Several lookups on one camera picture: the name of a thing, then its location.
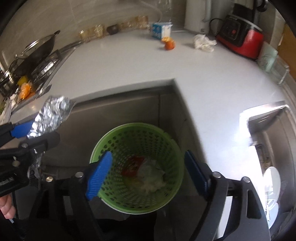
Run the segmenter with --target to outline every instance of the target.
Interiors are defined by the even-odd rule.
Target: appliance handle
[[[211,20],[212,0],[205,0],[205,18],[202,20],[204,23]]]

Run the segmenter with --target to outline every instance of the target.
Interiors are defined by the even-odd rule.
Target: blue and white box
[[[171,23],[154,23],[152,24],[152,36],[160,40],[164,37],[170,37],[171,29]]]

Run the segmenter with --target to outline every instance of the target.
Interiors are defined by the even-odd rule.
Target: white cable
[[[156,10],[159,13],[159,20],[157,22],[161,21],[161,19],[163,18],[163,14],[157,7],[153,6],[152,4],[146,3],[146,2],[144,2],[142,0],[139,0],[139,2],[142,3],[143,5],[147,6],[147,7],[150,7],[152,9]]]

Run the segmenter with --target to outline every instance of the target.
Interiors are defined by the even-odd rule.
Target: beige wall
[[[156,6],[157,0],[146,0]],[[184,24],[186,0],[173,1],[173,23]],[[96,24],[112,25],[133,16],[158,20],[155,10],[137,0],[28,0],[0,36],[0,62],[6,69],[26,45],[61,30],[55,49],[72,43],[78,32]]]

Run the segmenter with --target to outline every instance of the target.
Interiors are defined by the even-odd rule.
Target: basket rim
[[[173,198],[174,196],[177,194],[177,192],[179,191],[180,189],[180,186],[183,182],[183,177],[184,177],[184,163],[182,162],[184,159],[183,159],[183,155],[182,155],[182,152],[180,150],[180,147],[178,146],[178,144],[175,142],[175,140],[167,133],[165,132],[163,129],[155,126],[155,125],[152,125],[152,124],[148,124],[148,123],[142,123],[142,122],[134,122],[134,123],[127,123],[127,124],[123,124],[123,125],[120,125],[120,126],[117,126],[115,128],[113,128],[112,130],[108,131],[96,144],[96,146],[94,147],[92,153],[91,153],[91,157],[90,157],[90,160],[89,160],[89,163],[92,163],[92,162],[96,162],[96,160],[94,159],[94,155],[95,155],[95,152],[97,151],[97,147],[98,145],[100,144],[101,140],[103,140],[106,136],[108,136],[110,133],[116,131],[117,129],[121,129],[123,127],[129,127],[129,126],[141,126],[141,127],[149,127],[149,128],[153,128],[157,131],[160,131],[162,132],[166,138],[168,139],[168,141],[171,142],[171,144],[174,146],[174,149],[176,152],[178,152],[178,155],[179,155],[179,158],[178,158],[178,164],[179,164],[179,169],[178,169],[178,174],[181,176],[181,178],[178,178],[177,182],[176,182],[176,189],[174,192],[172,192],[170,195],[169,195],[169,198],[163,202],[163,204],[161,204],[159,207],[157,208],[147,208],[146,211],[145,209],[143,210],[126,210],[125,208],[121,208],[121,207],[118,207],[116,205],[114,205],[111,201],[109,202],[107,199],[105,200],[104,197],[100,194],[102,192],[102,190],[100,189],[100,191],[98,192],[98,197],[105,203],[107,204],[110,208],[116,210],[116,211],[119,211],[119,212],[122,212],[122,213],[126,213],[126,214],[146,214],[146,213],[151,213],[151,212],[154,212],[162,207],[164,207],[165,205],[167,205]]]

